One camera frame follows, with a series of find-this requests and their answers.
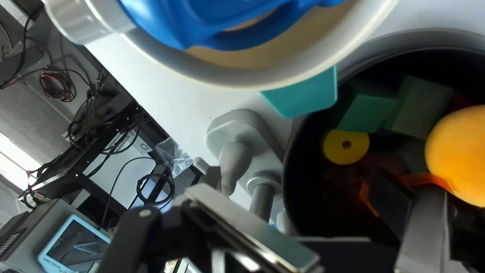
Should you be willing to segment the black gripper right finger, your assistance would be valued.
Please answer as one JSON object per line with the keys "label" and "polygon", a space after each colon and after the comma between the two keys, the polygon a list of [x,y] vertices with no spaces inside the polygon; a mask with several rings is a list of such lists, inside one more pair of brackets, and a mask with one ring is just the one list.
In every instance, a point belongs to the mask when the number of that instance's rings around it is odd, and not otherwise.
{"label": "black gripper right finger", "polygon": [[393,273],[445,273],[448,200],[439,188],[422,188],[412,204]]}

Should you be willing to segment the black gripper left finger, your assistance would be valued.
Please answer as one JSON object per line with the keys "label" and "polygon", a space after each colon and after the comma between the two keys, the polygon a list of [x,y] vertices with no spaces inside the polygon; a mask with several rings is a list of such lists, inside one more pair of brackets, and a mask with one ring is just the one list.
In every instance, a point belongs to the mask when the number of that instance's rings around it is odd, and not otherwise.
{"label": "black gripper left finger", "polygon": [[228,230],[252,257],[260,257],[277,273],[321,273],[315,251],[269,227],[212,186],[198,183],[187,188],[184,195]]}

